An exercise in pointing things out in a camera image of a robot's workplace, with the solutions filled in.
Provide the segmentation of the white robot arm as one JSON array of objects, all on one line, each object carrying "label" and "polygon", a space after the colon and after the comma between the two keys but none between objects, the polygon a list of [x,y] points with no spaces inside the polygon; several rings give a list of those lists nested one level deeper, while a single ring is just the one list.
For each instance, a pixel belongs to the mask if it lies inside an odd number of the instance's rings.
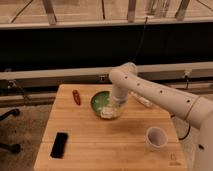
[{"label": "white robot arm", "polygon": [[213,101],[140,78],[132,62],[114,67],[109,79],[116,105],[123,105],[133,91],[197,128],[200,134],[193,171],[213,171]]}]

